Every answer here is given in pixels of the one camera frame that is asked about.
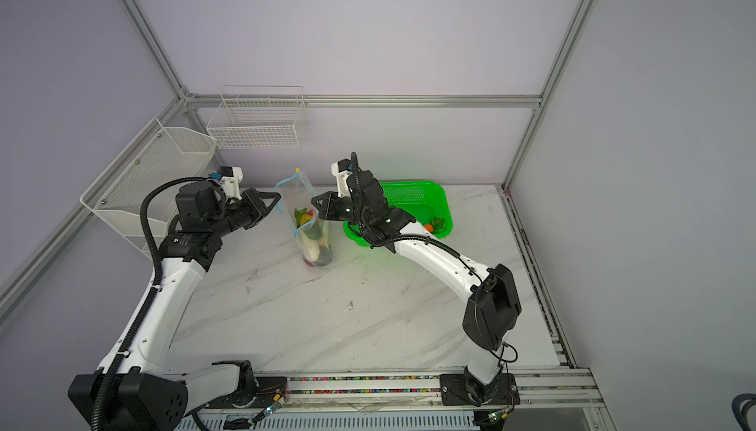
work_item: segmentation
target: black mounting plate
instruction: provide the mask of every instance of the black mounting plate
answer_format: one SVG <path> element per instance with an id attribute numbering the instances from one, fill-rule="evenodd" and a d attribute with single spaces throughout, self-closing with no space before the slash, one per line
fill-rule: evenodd
<path id="1" fill-rule="evenodd" d="M 255 376 L 258 386 L 257 396 L 255 401 L 249 408 L 244 409 L 263 409 L 273 404 L 273 397 L 276 396 L 275 392 L 278 391 L 281 395 L 286 393 L 286 377 L 259 377 Z M 226 395 L 216 398 L 207 404 L 207 408 L 220 409 L 220 408 L 233 408 L 232 403 L 236 402 L 238 397 L 236 395 Z"/>
<path id="2" fill-rule="evenodd" d="M 441 383 L 441 403 L 443 405 L 471 405 L 464 398 L 467 397 L 465 389 L 465 376 L 461 373 L 443 373 L 439 376 Z M 519 389 L 515 376 L 511 373 L 502 373 L 499 384 L 496 387 L 496 395 L 487 405 L 519 405 Z"/>

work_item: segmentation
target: wire shelf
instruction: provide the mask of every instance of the wire shelf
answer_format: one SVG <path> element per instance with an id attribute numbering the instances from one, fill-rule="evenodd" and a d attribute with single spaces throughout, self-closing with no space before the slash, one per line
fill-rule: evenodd
<path id="1" fill-rule="evenodd" d="M 221 86 L 207 133 L 222 149 L 299 147 L 308 123 L 299 86 Z"/>
<path id="2" fill-rule="evenodd" d="M 213 137 L 188 128 L 164 127 L 156 119 L 147 126 L 155 124 L 158 127 L 155 134 L 107 189 L 96 193 L 104 172 L 80 198 L 84 206 L 145 255 L 148 254 L 139 220 L 142 201 L 166 181 L 203 172 L 217 147 Z M 158 244 L 175 216 L 175 197 L 180 187 L 158 194 L 147 210 L 150 229 Z"/>

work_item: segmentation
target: green plastic basket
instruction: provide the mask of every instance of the green plastic basket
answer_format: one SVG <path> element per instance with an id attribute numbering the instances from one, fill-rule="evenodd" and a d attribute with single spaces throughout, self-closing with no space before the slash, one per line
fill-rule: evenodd
<path id="1" fill-rule="evenodd" d="M 444 218 L 444 228 L 433 231 L 433 235 L 449 236 L 454 223 L 451 220 L 449 204 L 446 202 L 446 192 L 440 184 L 432 181 L 388 181 L 380 186 L 383 188 L 385 198 L 389 200 L 389 205 L 405 210 L 424 225 L 433 218 Z M 354 240 L 358 245 L 369 246 L 361 237 L 357 237 L 346 223 L 344 223 L 344 232 L 346 237 Z"/>

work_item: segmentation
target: gray marble vein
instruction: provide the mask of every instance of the gray marble vein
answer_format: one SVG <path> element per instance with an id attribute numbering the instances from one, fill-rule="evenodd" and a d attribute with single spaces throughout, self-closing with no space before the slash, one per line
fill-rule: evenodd
<path id="1" fill-rule="evenodd" d="M 523 313 L 510 334 L 511 368 L 559 361 L 495 187 L 445 187 L 454 229 L 445 242 L 515 275 Z M 462 367 L 476 347 L 462 331 L 464 304 L 437 278 L 387 249 L 359 247 L 332 225 L 334 260 L 304 264 L 274 212 L 224 237 L 169 352 L 172 372 L 216 360 L 259 371 L 413 370 Z"/>

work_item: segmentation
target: mesh basket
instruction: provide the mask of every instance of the mesh basket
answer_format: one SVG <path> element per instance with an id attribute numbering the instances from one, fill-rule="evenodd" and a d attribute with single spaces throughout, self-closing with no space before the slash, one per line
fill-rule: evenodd
<path id="1" fill-rule="evenodd" d="M 221 86 L 207 133 L 222 149 L 299 147 L 307 108 L 299 86 Z"/>
<path id="2" fill-rule="evenodd" d="M 166 181 L 202 173 L 216 148 L 215 139 L 208 135 L 187 128 L 163 127 L 156 119 L 148 126 L 152 124 L 158 125 L 156 133 L 118 178 L 98 194 L 96 187 L 107 176 L 104 172 L 80 198 L 84 206 L 143 253 L 147 251 L 139 208 L 146 195 Z M 158 245 L 176 213 L 175 197 L 180 187 L 168 188 L 150 202 L 147 218 Z"/>

